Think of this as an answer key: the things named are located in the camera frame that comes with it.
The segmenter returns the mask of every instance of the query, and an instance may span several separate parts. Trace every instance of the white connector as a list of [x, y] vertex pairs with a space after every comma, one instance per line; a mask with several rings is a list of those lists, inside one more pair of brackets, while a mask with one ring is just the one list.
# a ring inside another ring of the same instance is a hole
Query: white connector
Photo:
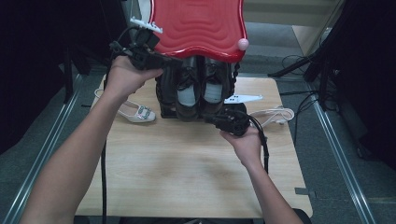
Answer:
[[141, 27], [147, 28], [149, 30], [156, 31], [160, 34], [163, 33], [163, 28], [160, 28], [157, 25], [155, 25], [155, 22], [149, 23], [146, 21], [137, 20], [135, 17], [131, 18], [131, 22], [133, 22], [134, 24], [137, 24]]

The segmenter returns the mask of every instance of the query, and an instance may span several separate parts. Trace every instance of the metal rail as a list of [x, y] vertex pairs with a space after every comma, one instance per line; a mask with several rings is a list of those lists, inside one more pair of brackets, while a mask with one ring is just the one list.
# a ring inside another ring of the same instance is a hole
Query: metal rail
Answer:
[[78, 98], [78, 95], [81, 90], [81, 86], [83, 83], [83, 76], [78, 74], [74, 81], [74, 93], [66, 105], [63, 105], [58, 118], [55, 120], [52, 125], [51, 130], [49, 131], [49, 135], [44, 142], [43, 147], [40, 149], [37, 158], [35, 159], [35, 163], [33, 164], [29, 174], [26, 176], [23, 181], [21, 188], [18, 191], [18, 194], [11, 205], [6, 218], [3, 221], [3, 224], [17, 224], [20, 221], [24, 206], [26, 205], [26, 201], [30, 195], [32, 190], [32, 186], [35, 183], [35, 179], [38, 176], [41, 168], [46, 164], [50, 155], [52, 154], [54, 147], [58, 141], [59, 135], [64, 128], [64, 124], [66, 123], [71, 110]]
[[[307, 83], [307, 88], [309, 91], [315, 89], [313, 85], [309, 83]], [[314, 101], [317, 100], [315, 95], [312, 95], [311, 98]], [[329, 140], [332, 153], [334, 154], [335, 160], [337, 161], [338, 167], [340, 168], [341, 174], [346, 182], [346, 186], [361, 218], [361, 222], [370, 224], [376, 223], [371, 208], [367, 203], [366, 197], [364, 196], [364, 193], [361, 189], [361, 185], [359, 184], [358, 179], [349, 165], [347, 157], [340, 142], [338, 141], [337, 135], [332, 127], [332, 123], [330, 122], [327, 113], [323, 112], [318, 102], [315, 102], [314, 108], [318, 114], [318, 118], [323, 130], [326, 133], [327, 139]]]

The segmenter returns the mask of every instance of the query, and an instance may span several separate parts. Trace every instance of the forearm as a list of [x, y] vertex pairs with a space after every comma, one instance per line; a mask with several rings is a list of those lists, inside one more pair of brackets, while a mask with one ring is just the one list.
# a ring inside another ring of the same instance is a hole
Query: forearm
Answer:
[[265, 223], [302, 223], [260, 163], [247, 167]]
[[120, 100], [104, 94], [87, 118], [53, 154], [37, 178], [22, 223], [32, 223], [32, 220], [40, 220], [41, 217], [46, 220], [49, 217], [62, 220], [73, 218], [91, 184], [120, 104]]

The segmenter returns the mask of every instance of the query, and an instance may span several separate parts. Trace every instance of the shoe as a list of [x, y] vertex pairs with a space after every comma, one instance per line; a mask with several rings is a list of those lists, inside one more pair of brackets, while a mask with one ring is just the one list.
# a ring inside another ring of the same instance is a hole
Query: shoe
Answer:
[[205, 58], [203, 72], [201, 109], [203, 114], [218, 113], [224, 100], [231, 96], [231, 65]]
[[160, 103], [163, 119], [175, 119], [177, 117], [175, 70], [173, 67], [167, 66], [163, 69], [163, 74], [155, 78], [155, 93]]
[[[95, 96], [97, 98], [100, 98], [100, 95], [98, 94], [99, 91], [103, 90], [97, 89], [95, 91]], [[155, 113], [152, 112], [150, 108], [145, 105], [138, 105], [128, 100], [120, 106], [118, 114], [125, 117], [132, 123], [151, 122], [155, 120]]]
[[183, 61], [181, 69], [176, 72], [177, 118], [183, 121], [192, 121], [199, 116], [199, 98], [201, 85], [197, 68], [196, 57], [190, 57]]
[[283, 108], [283, 106], [278, 106], [274, 109], [255, 111], [249, 115], [258, 121], [264, 120], [264, 122], [260, 121], [262, 127], [272, 122], [284, 124], [294, 118], [294, 112], [291, 109]]

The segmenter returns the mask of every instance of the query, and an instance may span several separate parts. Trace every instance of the person's left hand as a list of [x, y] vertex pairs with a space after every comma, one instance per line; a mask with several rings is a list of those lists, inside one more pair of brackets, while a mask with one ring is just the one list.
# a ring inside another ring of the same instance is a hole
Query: person's left hand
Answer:
[[162, 69], [137, 70], [127, 56], [119, 56], [111, 65], [106, 93], [126, 100], [130, 94], [141, 88], [146, 80], [158, 77], [162, 73]]

